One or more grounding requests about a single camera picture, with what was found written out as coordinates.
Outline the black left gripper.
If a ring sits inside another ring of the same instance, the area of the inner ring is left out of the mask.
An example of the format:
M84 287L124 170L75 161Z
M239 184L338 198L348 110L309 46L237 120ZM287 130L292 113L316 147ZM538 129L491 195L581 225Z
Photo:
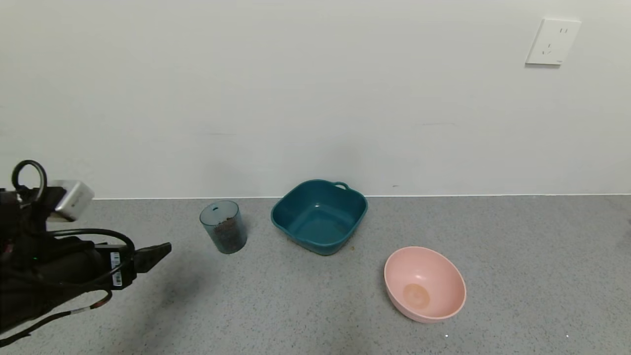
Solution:
M134 252L136 274L151 271L172 251L164 243ZM99 243L47 263L47 280L72 291L122 290L135 279L133 252L125 245Z

